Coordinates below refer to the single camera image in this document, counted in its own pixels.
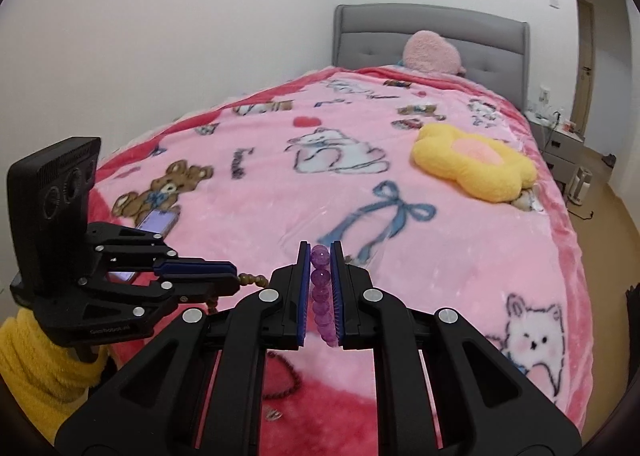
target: camera lens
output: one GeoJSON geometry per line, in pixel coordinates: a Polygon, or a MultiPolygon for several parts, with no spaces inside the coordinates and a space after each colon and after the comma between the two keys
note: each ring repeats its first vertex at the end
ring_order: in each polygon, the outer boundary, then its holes
{"type": "Polygon", "coordinates": [[[91,181],[91,176],[94,175],[94,168],[95,168],[95,163],[94,162],[89,162],[89,165],[87,165],[84,168],[84,181],[89,183],[91,181]]]}
{"type": "Polygon", "coordinates": [[[79,169],[73,169],[66,177],[65,182],[65,200],[67,202],[75,198],[80,192],[80,185],[82,184],[82,175],[79,169]]]}
{"type": "Polygon", "coordinates": [[[52,187],[44,197],[44,205],[42,207],[44,217],[47,220],[50,220],[53,217],[53,215],[56,213],[56,210],[58,209],[59,204],[60,190],[57,187],[52,187]]]}

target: pink blanket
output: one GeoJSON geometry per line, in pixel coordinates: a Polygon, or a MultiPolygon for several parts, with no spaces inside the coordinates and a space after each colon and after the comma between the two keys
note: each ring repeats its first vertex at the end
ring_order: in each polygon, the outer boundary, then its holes
{"type": "MultiPolygon", "coordinates": [[[[300,240],[341,240],[376,286],[410,308],[459,310],[584,423],[593,337],[580,249],[526,120],[482,86],[402,68],[328,68],[118,153],[98,171],[91,204],[92,220],[127,226],[179,206],[167,243],[181,256],[228,259],[240,272],[268,277],[294,262],[300,240]],[[539,171],[532,210],[475,200],[415,168],[417,129],[434,120],[532,158],[539,171]],[[399,210],[404,220],[379,242],[399,210]]],[[[245,287],[219,308],[255,290],[245,287]]],[[[282,416],[262,422],[262,453],[376,454],[372,354],[328,347],[312,317],[307,329],[305,347],[285,354],[302,388],[266,401],[282,416]]],[[[114,350],[126,361],[142,345],[114,350]]],[[[277,359],[268,361],[265,385],[290,386],[277,359]]]]}

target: bed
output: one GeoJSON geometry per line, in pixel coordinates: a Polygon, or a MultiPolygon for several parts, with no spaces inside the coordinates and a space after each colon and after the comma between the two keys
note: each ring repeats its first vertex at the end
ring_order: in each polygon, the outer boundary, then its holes
{"type": "MultiPolygon", "coordinates": [[[[292,262],[300,240],[341,240],[349,262],[407,306],[462,312],[582,426],[590,302],[561,194],[518,111],[528,25],[434,6],[339,6],[334,37],[334,67],[187,116],[108,158],[90,218],[145,228],[154,213],[173,213],[154,231],[181,256],[228,259],[267,276],[292,262]],[[454,44],[466,78],[397,66],[418,30],[454,44]],[[535,162],[529,208],[470,198],[412,165],[417,129],[443,120],[535,162]]],[[[218,309],[257,290],[245,286],[218,309]]],[[[144,343],[113,353],[123,363],[144,343]]],[[[262,423],[261,452],[375,454],[372,355],[330,347],[310,311],[305,347],[284,357],[266,367],[265,392],[291,392],[265,399],[273,421],[262,423]]]]}

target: wooden door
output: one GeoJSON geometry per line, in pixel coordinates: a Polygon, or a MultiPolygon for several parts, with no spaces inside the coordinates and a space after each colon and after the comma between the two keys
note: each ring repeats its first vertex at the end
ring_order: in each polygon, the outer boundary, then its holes
{"type": "Polygon", "coordinates": [[[574,110],[571,120],[575,122],[576,131],[584,135],[589,118],[591,92],[593,91],[593,5],[578,0],[578,35],[580,53],[578,57],[578,81],[575,86],[574,110]]]}

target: headboard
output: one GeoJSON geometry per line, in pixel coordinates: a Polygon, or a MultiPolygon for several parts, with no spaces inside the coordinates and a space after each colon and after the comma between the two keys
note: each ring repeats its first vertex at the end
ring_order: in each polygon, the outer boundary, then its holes
{"type": "Polygon", "coordinates": [[[482,12],[426,4],[342,4],[335,10],[334,66],[397,64],[419,30],[439,33],[458,49],[466,78],[526,109],[529,24],[482,12]]]}

